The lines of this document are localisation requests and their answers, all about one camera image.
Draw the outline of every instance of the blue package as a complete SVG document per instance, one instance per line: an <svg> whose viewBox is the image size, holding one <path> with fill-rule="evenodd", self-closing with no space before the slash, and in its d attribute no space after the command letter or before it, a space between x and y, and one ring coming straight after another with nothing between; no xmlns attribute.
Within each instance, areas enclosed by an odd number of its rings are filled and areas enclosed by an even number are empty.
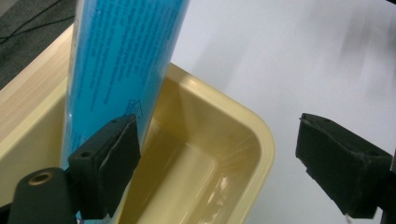
<svg viewBox="0 0 396 224"><path fill-rule="evenodd" d="M139 143L143 144L188 3L78 1L66 99L63 168L67 168L67 157L72 152L121 115L137 116Z"/></svg>

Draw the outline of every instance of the white tabletop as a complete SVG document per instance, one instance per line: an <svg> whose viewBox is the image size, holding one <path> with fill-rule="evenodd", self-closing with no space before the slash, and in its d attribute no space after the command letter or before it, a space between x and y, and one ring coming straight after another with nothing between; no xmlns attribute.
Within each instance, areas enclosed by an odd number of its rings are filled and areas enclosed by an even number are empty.
<svg viewBox="0 0 396 224"><path fill-rule="evenodd" d="M273 132L276 161L247 223L347 223L295 158L304 112L394 153L396 5L385 0L191 0L172 62Z"/></svg>

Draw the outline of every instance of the black object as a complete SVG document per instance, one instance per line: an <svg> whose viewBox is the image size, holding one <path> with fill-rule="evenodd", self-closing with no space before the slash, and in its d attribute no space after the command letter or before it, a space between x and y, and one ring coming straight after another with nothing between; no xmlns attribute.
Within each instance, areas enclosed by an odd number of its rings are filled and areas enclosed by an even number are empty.
<svg viewBox="0 0 396 224"><path fill-rule="evenodd" d="M114 215L140 160L134 115L111 120L69 158L66 171L48 168L18 184L11 205L0 208L8 224L76 223Z"/></svg>
<svg viewBox="0 0 396 224"><path fill-rule="evenodd" d="M296 156L343 214L373 218L379 206L393 220L396 175L387 152L329 119L303 114Z"/></svg>

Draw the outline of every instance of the gray carpet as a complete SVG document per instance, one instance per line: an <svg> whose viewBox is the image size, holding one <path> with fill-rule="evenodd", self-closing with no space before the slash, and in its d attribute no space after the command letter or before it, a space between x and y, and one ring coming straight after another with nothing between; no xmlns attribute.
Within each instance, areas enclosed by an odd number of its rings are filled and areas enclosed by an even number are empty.
<svg viewBox="0 0 396 224"><path fill-rule="evenodd" d="M19 0L4 13L0 18L0 89L73 23L74 18L70 17L74 16L75 8L76 0ZM14 36L4 38L27 21ZM59 22L23 32L54 21Z"/></svg>

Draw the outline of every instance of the yellow bin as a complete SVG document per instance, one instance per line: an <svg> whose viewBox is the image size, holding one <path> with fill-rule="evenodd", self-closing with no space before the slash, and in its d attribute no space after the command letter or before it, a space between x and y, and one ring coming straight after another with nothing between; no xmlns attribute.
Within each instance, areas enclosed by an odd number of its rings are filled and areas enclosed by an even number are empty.
<svg viewBox="0 0 396 224"><path fill-rule="evenodd" d="M0 91L0 206L58 166L72 28ZM243 223L275 156L265 123L170 65L119 223Z"/></svg>

